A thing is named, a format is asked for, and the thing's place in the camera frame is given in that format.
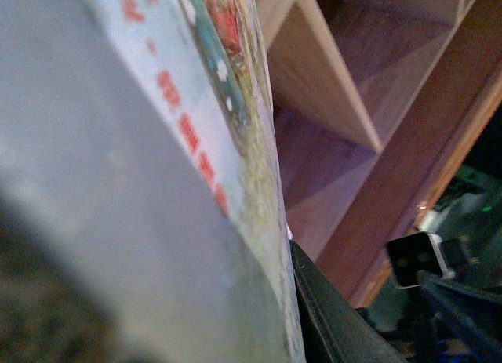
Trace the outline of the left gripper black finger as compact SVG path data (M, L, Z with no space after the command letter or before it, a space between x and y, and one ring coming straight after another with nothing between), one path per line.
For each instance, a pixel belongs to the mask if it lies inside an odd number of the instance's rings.
M342 297L307 253L289 242L306 361L405 362Z

